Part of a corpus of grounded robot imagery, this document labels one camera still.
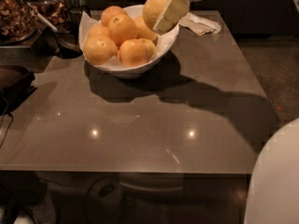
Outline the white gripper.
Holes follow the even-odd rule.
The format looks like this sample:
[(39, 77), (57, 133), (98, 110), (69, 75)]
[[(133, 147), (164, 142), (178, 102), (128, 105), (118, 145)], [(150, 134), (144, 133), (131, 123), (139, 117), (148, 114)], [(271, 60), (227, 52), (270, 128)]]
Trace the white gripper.
[(159, 35), (170, 32), (190, 9), (190, 1), (203, 0), (166, 0), (164, 8), (153, 26), (153, 31)]

